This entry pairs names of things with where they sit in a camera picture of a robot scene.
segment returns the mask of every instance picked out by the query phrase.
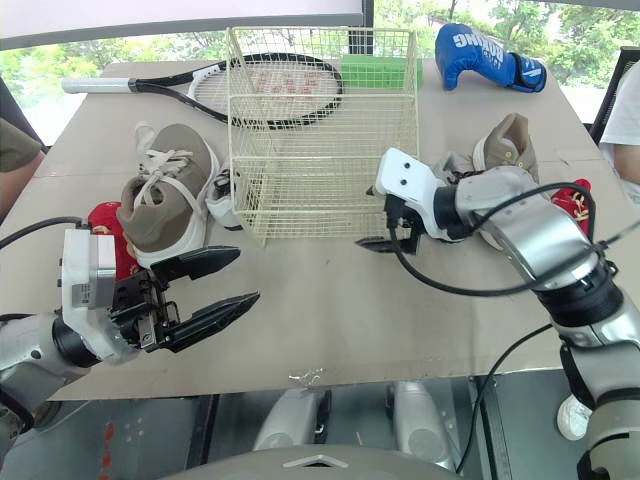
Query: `racket handle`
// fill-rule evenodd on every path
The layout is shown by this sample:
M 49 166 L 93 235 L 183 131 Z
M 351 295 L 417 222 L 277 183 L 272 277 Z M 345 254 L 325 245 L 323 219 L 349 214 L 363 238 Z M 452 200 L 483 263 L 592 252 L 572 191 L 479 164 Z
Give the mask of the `racket handle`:
M 129 78 L 63 78 L 62 89 L 67 93 L 131 93 Z

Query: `person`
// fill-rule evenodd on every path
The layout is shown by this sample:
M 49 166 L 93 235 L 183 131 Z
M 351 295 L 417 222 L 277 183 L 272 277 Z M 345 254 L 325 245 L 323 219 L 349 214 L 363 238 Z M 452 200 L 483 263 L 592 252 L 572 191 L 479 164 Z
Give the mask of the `person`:
M 599 146 L 623 190 L 640 208 L 640 62 L 620 79 Z
M 44 160 L 42 146 L 0 118 L 0 223 Z

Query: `window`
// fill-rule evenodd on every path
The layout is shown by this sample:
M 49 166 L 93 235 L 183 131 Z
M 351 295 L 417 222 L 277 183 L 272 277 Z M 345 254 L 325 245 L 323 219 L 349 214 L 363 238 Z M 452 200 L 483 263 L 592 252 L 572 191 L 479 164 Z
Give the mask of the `window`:
M 109 38 L 1 51 L 0 75 L 42 141 L 52 145 L 84 98 L 65 94 L 62 78 L 99 76 L 113 62 L 225 56 L 225 32 Z
M 426 58 L 450 21 L 541 58 L 583 123 L 596 116 L 619 48 L 640 46 L 640 13 L 626 10 L 525 0 L 374 0 L 374 8 L 374 26 L 417 30 Z

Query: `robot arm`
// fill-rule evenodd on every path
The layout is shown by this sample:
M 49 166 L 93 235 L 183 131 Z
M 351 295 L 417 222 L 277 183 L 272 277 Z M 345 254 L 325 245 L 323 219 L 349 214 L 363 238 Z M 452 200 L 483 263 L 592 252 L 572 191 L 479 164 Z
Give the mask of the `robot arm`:
M 391 149 L 381 160 L 375 191 L 387 197 L 390 227 L 400 212 L 415 211 L 429 236 L 461 241 L 491 208 L 536 186 L 528 173 L 510 166 L 447 186 L 428 166 Z M 495 213 L 481 228 L 527 281 L 585 252 L 533 293 L 560 336 L 571 391 L 594 410 L 588 451 L 578 465 L 581 480 L 640 478 L 640 312 L 614 284 L 612 267 L 595 251 L 586 253 L 591 242 L 542 194 Z
M 169 282 L 214 273 L 240 255 L 234 247 L 208 247 L 158 262 L 115 280 L 113 237 L 67 230 L 62 308 L 11 319 L 0 316 L 0 466 L 35 409 L 100 362 L 120 364 L 140 350 L 177 353 L 214 335 L 258 300 L 249 293 L 219 301 L 181 322 L 164 291 Z

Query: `green foliage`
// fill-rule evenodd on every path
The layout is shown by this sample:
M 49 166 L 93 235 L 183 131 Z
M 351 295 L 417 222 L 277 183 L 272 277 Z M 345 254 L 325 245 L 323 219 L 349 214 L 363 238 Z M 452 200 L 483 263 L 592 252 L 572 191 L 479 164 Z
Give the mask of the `green foliage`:
M 436 10 L 432 0 L 377 0 L 373 24 L 381 28 L 409 28 L 416 31 L 417 54 L 434 56 L 435 32 L 431 28 L 430 12 Z
M 98 76 L 110 63 L 222 59 L 224 32 L 107 38 L 0 52 L 0 75 L 22 108 L 64 95 L 64 77 Z
M 557 5 L 526 0 L 498 0 L 491 10 L 496 37 L 507 50 L 543 56 L 548 45 L 545 28 Z
M 436 31 L 450 20 L 497 38 L 505 48 L 542 58 L 562 84 L 605 87 L 623 45 L 640 45 L 637 12 L 526 0 L 491 0 L 494 24 L 480 22 L 461 10 L 459 0 L 376 0 L 376 27 L 414 29 L 418 55 L 432 57 Z M 557 18 L 560 31 L 550 40 L 547 27 Z M 273 41 L 293 46 L 293 30 Z M 312 35 L 324 35 L 310 30 Z M 245 45 L 255 45 L 250 30 L 238 32 Z M 338 58 L 346 38 L 318 38 Z M 60 79 L 97 76 L 110 63 L 160 60 L 220 60 L 226 57 L 224 32 L 196 32 L 152 37 L 114 38 L 47 45 L 0 52 L 0 74 L 23 108 L 63 95 Z
M 606 87 L 619 48 L 640 45 L 640 14 L 608 8 L 566 6 L 560 13 L 562 38 L 547 55 L 562 84 Z

